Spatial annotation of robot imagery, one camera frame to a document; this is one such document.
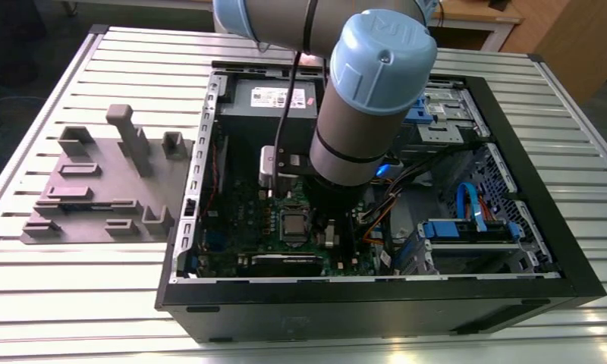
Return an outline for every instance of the wire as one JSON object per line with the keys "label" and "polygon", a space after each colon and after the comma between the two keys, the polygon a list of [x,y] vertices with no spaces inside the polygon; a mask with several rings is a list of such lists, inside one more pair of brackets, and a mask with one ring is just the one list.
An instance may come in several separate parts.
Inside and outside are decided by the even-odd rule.
{"label": "wire", "polygon": [[266,50],[269,49],[269,43],[254,42],[254,44],[256,44],[256,50],[260,53],[265,53]]}
{"label": "wire", "polygon": [[364,242],[368,243],[368,244],[384,245],[384,242],[381,240],[364,239]]}
{"label": "wire", "polygon": [[441,13],[437,16],[437,27],[443,28],[443,22],[445,21],[445,9],[443,8],[441,0],[437,0],[437,6],[441,9]]}
{"label": "wire", "polygon": [[272,190],[274,191],[274,197],[278,198],[278,148],[281,144],[281,131],[282,126],[286,120],[286,113],[290,110],[290,102],[292,102],[292,93],[294,92],[294,79],[296,79],[296,69],[298,68],[298,60],[301,59],[301,52],[296,52],[294,59],[292,60],[292,69],[290,69],[290,82],[286,87],[286,95],[285,95],[285,105],[282,106],[282,113],[281,118],[278,120],[278,126],[276,128],[276,136],[274,136],[274,157],[272,163]]}
{"label": "wire", "polygon": [[377,226],[377,223],[380,222],[380,220],[382,220],[384,216],[386,215],[386,213],[390,211],[390,208],[393,207],[393,205],[396,204],[396,201],[393,200],[393,203],[386,207],[386,209],[382,211],[382,213],[380,214],[380,216],[374,219],[374,222],[373,224],[370,225],[370,227],[368,228],[366,232],[364,233],[364,235],[361,236],[361,239],[366,239],[368,240],[368,234],[372,232],[372,230],[374,229],[374,226]]}
{"label": "wire", "polygon": [[495,214],[492,213],[492,211],[489,210],[489,207],[488,207],[488,204],[485,203],[485,201],[483,200],[483,197],[479,196],[479,204],[481,206],[481,209],[483,209],[483,216],[485,217],[487,220],[493,220],[496,221],[496,216]]}
{"label": "wire", "polygon": [[447,146],[439,152],[433,153],[429,157],[417,162],[414,165],[406,167],[397,176],[397,178],[390,182],[384,193],[385,196],[384,200],[380,202],[380,204],[376,205],[374,208],[372,208],[369,211],[364,213],[364,216],[361,218],[368,218],[377,210],[382,209],[384,206],[386,206],[386,202],[390,199],[397,198],[404,187],[404,182],[406,180],[413,182],[413,179],[422,173],[425,173],[430,169],[430,167],[440,162],[441,159],[455,154],[456,152],[472,150],[473,148],[479,147],[480,144],[481,142],[477,141],[459,146]]}
{"label": "wire", "polygon": [[324,83],[324,89],[325,89],[325,84],[326,84],[326,80],[325,80],[325,72],[328,72],[328,65],[325,64],[325,58],[324,60],[321,61],[321,82]]}
{"label": "wire", "polygon": [[43,97],[35,97],[35,96],[7,96],[7,97],[1,97],[0,102],[6,101],[6,100],[15,100],[15,99],[34,99],[39,101],[47,101]]}

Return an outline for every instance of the metal table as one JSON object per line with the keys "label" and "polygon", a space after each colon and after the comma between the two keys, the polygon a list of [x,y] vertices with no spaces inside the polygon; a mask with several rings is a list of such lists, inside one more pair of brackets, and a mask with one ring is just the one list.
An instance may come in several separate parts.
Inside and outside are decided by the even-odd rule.
{"label": "metal table", "polygon": [[[94,32],[0,176],[0,359],[607,362],[607,297],[489,335],[198,345],[153,308],[162,243],[19,243],[65,126],[114,137],[105,110],[125,103],[147,138],[167,130],[194,138],[210,61],[290,62],[289,51],[261,54],[232,35],[117,27]],[[447,49],[435,72],[487,78],[607,290],[607,145],[551,72],[524,55]]]}

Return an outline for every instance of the black cable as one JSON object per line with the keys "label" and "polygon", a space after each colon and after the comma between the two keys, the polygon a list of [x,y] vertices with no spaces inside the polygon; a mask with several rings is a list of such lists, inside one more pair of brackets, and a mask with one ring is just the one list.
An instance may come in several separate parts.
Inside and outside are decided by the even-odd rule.
{"label": "black cable", "polygon": [[304,38],[302,38],[301,49],[306,55],[310,54],[310,32],[312,32],[312,21],[314,20],[316,3],[317,3],[317,0],[308,0],[308,7],[305,10],[305,22],[302,24],[302,37]]}
{"label": "black cable", "polygon": [[389,256],[389,266],[386,269],[386,275],[393,274],[393,239],[390,238],[390,212],[386,214],[386,216],[382,218],[380,221],[380,231],[382,233],[382,249],[384,252]]}
{"label": "black cable", "polygon": [[368,219],[370,215],[373,215],[378,210],[382,210],[388,207],[389,203],[393,203],[401,190],[402,190],[402,183],[405,181],[413,182],[413,179],[425,173],[430,167],[445,157],[455,154],[456,152],[461,152],[465,150],[472,150],[481,145],[481,142],[472,142],[468,144],[463,144],[460,146],[448,146],[443,148],[439,152],[433,153],[429,157],[422,159],[414,165],[406,167],[397,178],[390,182],[386,191],[382,196],[381,202],[364,213],[361,219]]}
{"label": "black cable", "polygon": [[321,82],[324,83],[324,90],[325,90],[325,83],[328,82],[325,80],[325,73],[326,72],[328,72],[328,65],[325,64],[325,58],[324,58],[324,60],[321,61],[321,75],[322,75]]}
{"label": "black cable", "polygon": [[437,27],[443,28],[443,22],[445,21],[445,9],[443,8],[441,0],[437,0],[437,6],[441,9],[441,13],[437,16]]}
{"label": "black cable", "polygon": [[272,159],[272,189],[274,191],[274,197],[278,198],[278,146],[281,144],[281,130],[282,125],[285,124],[286,113],[290,110],[290,102],[292,102],[292,93],[294,92],[294,78],[296,78],[296,69],[298,68],[298,60],[301,59],[301,52],[296,52],[294,60],[292,61],[292,69],[290,69],[290,82],[286,87],[286,95],[285,95],[285,105],[282,106],[282,113],[281,118],[278,120],[278,126],[276,128],[276,136],[274,136],[274,156]]}

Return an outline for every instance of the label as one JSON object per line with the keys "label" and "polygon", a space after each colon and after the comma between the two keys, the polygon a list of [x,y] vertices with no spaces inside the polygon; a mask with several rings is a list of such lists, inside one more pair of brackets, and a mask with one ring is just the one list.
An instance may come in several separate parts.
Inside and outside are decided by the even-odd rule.
{"label": "label", "polygon": [[445,114],[445,109],[440,105],[428,105],[426,108],[432,114]]}
{"label": "label", "polygon": [[[253,108],[281,108],[285,105],[286,89],[274,87],[254,87],[252,89]],[[305,91],[294,89],[292,91],[290,108],[305,108]]]}
{"label": "label", "polygon": [[382,263],[386,267],[390,267],[390,257],[388,256],[388,254],[384,250],[380,253],[380,260],[382,261]]}

